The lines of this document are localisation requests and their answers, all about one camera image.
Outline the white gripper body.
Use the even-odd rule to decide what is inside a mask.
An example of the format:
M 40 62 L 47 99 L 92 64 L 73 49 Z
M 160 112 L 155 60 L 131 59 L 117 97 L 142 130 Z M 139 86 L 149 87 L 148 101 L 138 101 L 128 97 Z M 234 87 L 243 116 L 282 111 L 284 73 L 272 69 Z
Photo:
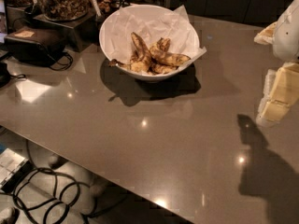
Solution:
M 278 19 L 273 53 L 284 62 L 299 62 L 299 0 L 293 0 Z

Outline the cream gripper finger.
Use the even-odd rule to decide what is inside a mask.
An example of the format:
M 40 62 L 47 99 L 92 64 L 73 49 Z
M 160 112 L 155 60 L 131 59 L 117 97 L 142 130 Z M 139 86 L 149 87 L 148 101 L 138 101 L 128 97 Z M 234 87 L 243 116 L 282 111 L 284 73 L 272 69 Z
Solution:
M 258 107 L 257 124 L 262 127 L 279 124 L 298 100 L 299 64 L 284 63 L 277 71 L 269 69 Z
M 273 22 L 270 25 L 268 25 L 254 37 L 254 42 L 261 45 L 272 45 L 274 41 L 274 32 L 276 27 L 276 22 Z

